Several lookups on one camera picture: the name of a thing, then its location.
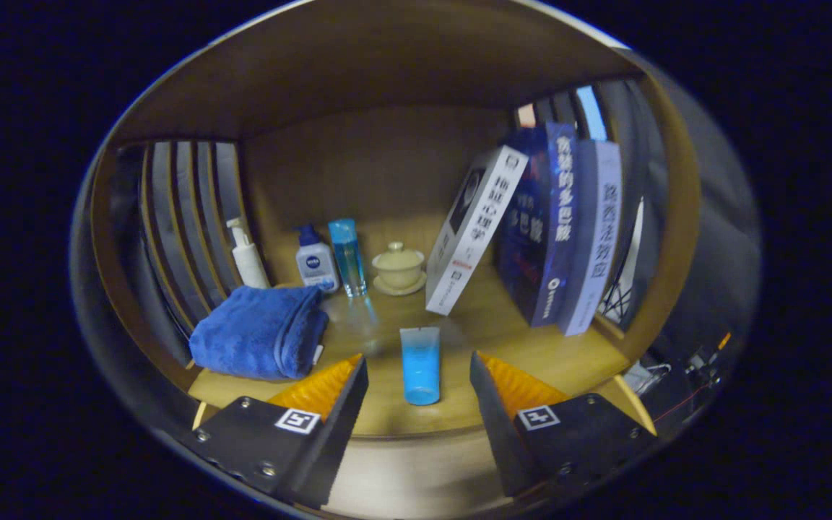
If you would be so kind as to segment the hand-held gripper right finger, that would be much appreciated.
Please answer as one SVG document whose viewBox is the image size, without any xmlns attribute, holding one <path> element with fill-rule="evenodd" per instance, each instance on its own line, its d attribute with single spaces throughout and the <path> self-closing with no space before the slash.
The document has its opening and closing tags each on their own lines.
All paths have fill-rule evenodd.
<svg viewBox="0 0 832 520">
<path fill-rule="evenodd" d="M 643 402 L 621 376 L 571 396 L 473 352 L 471 383 L 506 496 L 578 499 L 656 448 Z"/>
</svg>

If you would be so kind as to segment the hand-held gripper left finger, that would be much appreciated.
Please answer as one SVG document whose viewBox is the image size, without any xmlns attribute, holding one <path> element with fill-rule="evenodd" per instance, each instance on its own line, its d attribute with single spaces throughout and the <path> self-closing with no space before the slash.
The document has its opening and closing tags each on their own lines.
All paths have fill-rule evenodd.
<svg viewBox="0 0 832 520">
<path fill-rule="evenodd" d="M 319 509 L 368 389 L 358 353 L 264 401 L 234 399 L 192 431 L 192 451 L 235 480 L 274 499 Z"/>
</svg>

